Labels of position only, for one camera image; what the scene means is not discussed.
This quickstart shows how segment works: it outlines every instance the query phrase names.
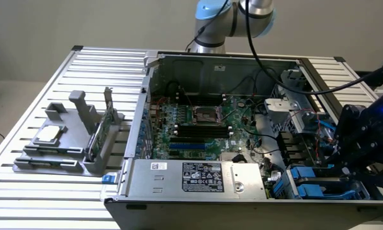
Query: slotted aluminum surface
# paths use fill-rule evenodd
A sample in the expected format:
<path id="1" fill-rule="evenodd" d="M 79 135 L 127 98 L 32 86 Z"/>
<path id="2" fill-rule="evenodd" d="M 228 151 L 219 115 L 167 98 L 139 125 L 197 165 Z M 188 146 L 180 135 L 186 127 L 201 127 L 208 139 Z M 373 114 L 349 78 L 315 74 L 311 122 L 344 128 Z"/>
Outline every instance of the slotted aluminum surface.
<path id="1" fill-rule="evenodd" d="M 104 89 L 114 87 L 114 105 L 127 115 L 108 163 L 108 172 L 122 169 L 131 121 L 140 93 L 144 74 L 146 51 L 86 47 L 72 51 L 51 78 L 31 107 L 0 145 L 0 229 L 98 229 L 118 230 L 104 204 L 100 201 L 102 178 L 67 175 L 14 173 L 12 165 L 22 155 L 24 145 L 31 141 L 47 115 L 44 108 L 50 102 L 63 102 L 74 108 L 68 100 L 72 90 L 87 92 L 88 104 L 106 109 Z M 341 84 L 352 81 L 347 71 L 333 58 L 311 57 L 323 77 Z M 360 88 L 344 97 L 372 103 Z M 116 185 L 104 187 L 107 192 Z"/>

